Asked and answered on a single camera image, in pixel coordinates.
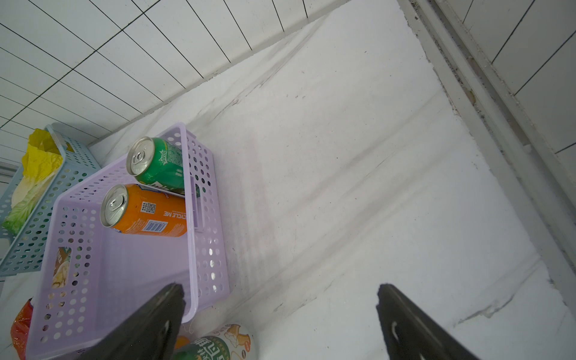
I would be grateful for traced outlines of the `green soup mix packet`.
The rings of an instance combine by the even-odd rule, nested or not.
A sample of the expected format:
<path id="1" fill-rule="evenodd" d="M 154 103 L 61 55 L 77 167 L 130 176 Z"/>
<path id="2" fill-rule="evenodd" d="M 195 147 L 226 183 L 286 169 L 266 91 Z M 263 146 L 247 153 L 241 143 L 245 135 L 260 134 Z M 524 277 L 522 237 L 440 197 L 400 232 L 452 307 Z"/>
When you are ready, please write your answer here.
<path id="1" fill-rule="evenodd" d="M 72 249 L 70 247 L 59 247 L 56 252 L 54 272 L 52 275 L 53 289 L 63 288 L 68 282 L 68 273 L 71 263 Z"/>

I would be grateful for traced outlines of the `orange Fanta can back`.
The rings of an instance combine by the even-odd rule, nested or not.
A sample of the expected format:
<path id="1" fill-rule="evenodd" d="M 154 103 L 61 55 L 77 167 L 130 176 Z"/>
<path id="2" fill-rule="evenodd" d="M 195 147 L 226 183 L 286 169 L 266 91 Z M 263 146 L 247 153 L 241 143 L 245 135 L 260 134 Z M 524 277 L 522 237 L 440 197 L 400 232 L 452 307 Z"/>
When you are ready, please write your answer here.
<path id="1" fill-rule="evenodd" d="M 180 237 L 188 231 L 185 199 L 139 184 L 118 184 L 106 193 L 100 222 L 118 233 Z"/>

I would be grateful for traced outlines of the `green Sprite can back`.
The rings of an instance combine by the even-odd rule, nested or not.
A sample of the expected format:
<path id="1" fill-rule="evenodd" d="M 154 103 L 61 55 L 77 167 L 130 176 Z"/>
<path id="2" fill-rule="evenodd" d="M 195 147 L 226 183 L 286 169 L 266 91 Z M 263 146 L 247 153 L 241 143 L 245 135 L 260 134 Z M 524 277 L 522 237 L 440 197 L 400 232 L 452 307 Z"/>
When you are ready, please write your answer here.
<path id="1" fill-rule="evenodd" d="M 126 170 L 141 184 L 185 195 L 182 150 L 165 139 L 138 139 L 127 153 Z"/>

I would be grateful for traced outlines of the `red snack packet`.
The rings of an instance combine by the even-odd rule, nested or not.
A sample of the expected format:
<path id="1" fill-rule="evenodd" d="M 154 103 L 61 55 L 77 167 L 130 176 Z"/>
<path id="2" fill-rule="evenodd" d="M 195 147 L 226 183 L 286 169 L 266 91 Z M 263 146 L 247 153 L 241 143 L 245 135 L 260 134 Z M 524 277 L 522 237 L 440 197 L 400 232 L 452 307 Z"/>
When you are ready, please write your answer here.
<path id="1" fill-rule="evenodd" d="M 26 360 L 26 346 L 29 338 L 34 306 L 32 298 L 22 306 L 20 312 L 10 328 L 10 337 L 13 348 L 16 350 L 19 360 Z"/>

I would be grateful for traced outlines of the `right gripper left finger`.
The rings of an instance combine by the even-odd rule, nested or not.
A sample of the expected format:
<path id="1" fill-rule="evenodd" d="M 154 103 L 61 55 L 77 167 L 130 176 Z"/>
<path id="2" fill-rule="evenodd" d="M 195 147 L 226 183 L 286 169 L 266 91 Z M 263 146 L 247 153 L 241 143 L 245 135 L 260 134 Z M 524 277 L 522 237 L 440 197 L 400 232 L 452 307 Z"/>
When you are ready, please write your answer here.
<path id="1" fill-rule="evenodd" d="M 185 310 L 184 295 L 182 285 L 166 285 L 80 358 L 171 359 Z"/>

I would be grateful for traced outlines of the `yellow napa cabbage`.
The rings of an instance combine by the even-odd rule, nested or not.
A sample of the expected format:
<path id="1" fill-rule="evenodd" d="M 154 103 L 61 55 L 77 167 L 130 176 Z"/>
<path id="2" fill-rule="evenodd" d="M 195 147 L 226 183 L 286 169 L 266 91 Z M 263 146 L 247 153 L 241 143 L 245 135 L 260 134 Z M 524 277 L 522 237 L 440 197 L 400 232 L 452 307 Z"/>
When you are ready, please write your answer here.
<path id="1" fill-rule="evenodd" d="M 35 129 L 28 137 L 22 157 L 22 180 L 13 192 L 11 205 L 22 202 L 28 192 L 42 183 L 62 165 L 63 157 L 48 130 Z"/>

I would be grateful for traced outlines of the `orange Schweppes can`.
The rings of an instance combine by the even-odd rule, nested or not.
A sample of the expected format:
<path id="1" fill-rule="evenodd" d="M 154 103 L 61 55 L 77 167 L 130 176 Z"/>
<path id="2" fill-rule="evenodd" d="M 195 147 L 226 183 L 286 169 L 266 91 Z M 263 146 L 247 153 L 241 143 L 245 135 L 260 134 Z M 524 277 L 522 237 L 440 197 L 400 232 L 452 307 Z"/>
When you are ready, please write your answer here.
<path id="1" fill-rule="evenodd" d="M 191 342 L 191 341 L 190 341 L 187 337 L 185 337 L 185 336 L 183 336 L 183 335 L 179 335 L 179 336 L 176 338 L 174 350 L 181 349 L 181 348 L 187 346 L 190 342 Z"/>

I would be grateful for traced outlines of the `blue plastic basket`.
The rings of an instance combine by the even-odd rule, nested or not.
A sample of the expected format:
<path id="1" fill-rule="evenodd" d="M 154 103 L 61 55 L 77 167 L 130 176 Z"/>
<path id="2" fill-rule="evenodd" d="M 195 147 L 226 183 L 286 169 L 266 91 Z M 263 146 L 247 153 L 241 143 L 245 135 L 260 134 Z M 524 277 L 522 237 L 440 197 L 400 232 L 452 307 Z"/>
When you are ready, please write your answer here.
<path id="1" fill-rule="evenodd" d="M 52 135 L 63 157 L 60 168 L 48 177 L 49 184 L 40 198 L 33 213 L 17 235 L 12 235 L 2 223 L 14 206 L 11 200 L 18 184 L 23 179 L 23 165 L 12 178 L 1 198 L 1 240 L 10 242 L 10 248 L 1 257 L 1 276 L 14 276 L 23 272 L 36 272 L 41 269 L 44 246 L 48 239 L 50 218 L 53 205 L 62 193 L 78 184 L 101 168 L 92 153 L 79 141 L 72 139 L 48 125 L 45 127 Z"/>

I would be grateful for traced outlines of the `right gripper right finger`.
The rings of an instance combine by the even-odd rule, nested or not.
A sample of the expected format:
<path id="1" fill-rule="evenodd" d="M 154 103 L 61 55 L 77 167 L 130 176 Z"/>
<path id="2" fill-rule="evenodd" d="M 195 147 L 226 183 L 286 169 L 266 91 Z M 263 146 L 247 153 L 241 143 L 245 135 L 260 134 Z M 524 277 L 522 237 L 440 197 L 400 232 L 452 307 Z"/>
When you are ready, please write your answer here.
<path id="1" fill-rule="evenodd" d="M 390 359 L 476 359 L 396 286 L 378 290 L 376 310 Z"/>

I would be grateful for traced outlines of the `green gold-top can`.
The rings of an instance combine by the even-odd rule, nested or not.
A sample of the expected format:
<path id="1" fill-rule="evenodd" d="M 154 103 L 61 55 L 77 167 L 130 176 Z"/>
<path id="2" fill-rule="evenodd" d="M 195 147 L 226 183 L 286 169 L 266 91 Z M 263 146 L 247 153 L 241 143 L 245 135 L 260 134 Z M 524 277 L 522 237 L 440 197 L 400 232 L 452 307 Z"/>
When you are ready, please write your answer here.
<path id="1" fill-rule="evenodd" d="M 230 323 L 180 347 L 172 359 L 258 359 L 254 336 L 242 324 Z"/>

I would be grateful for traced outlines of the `purple plastic basket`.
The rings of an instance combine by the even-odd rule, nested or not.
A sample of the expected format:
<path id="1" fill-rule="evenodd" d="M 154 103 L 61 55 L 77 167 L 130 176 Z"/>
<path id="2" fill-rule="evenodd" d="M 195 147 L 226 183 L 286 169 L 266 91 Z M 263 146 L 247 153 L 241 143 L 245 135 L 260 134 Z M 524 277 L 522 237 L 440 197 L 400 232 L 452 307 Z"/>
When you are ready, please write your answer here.
<path id="1" fill-rule="evenodd" d="M 102 225 L 99 212 L 108 190 L 134 183 L 124 157 L 60 195 L 34 296 L 28 359 L 80 353 L 171 283 L 184 289 L 183 322 L 229 295 L 213 154 L 182 123 L 160 137 L 182 151 L 187 233 L 126 235 Z M 70 268 L 66 286 L 53 289 L 60 247 L 72 249 Z"/>

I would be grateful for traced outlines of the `green lettuce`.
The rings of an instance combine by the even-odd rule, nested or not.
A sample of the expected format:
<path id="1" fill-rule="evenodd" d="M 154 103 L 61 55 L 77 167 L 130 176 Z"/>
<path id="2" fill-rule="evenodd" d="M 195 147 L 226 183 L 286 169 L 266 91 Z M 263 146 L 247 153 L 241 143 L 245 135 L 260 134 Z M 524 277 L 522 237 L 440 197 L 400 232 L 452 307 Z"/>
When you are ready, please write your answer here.
<path id="1" fill-rule="evenodd" d="M 15 207 L 10 210 L 6 219 L 4 219 L 2 226 L 12 235 L 16 236 L 21 229 L 24 227 L 25 223 L 33 213 L 39 200 L 44 195 L 46 188 L 50 180 L 46 178 L 44 181 L 36 184 L 28 193 L 25 195 L 23 200 L 18 202 Z"/>

